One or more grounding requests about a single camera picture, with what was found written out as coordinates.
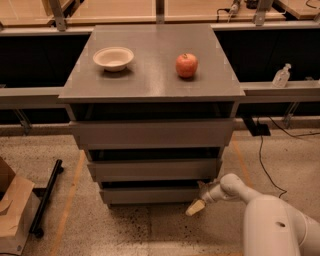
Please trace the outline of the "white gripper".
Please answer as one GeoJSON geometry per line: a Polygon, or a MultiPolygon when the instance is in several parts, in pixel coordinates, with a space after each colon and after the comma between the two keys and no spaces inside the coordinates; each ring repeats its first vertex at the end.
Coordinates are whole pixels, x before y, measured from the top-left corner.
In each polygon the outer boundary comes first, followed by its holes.
{"type": "Polygon", "coordinates": [[[220,183],[218,181],[213,181],[209,183],[199,181],[198,185],[200,199],[195,199],[187,208],[185,212],[187,216],[193,216],[197,212],[203,210],[206,206],[205,203],[214,203],[221,199],[222,192],[220,183]]]}

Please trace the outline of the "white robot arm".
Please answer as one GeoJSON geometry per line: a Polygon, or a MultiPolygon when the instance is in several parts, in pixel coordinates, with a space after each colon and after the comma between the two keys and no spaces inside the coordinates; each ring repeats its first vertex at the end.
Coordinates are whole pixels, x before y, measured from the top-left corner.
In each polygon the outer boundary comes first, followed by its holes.
{"type": "Polygon", "coordinates": [[[320,256],[320,223],[282,199],[250,188],[233,173],[199,188],[187,216],[219,200],[246,204],[243,256],[320,256]]]}

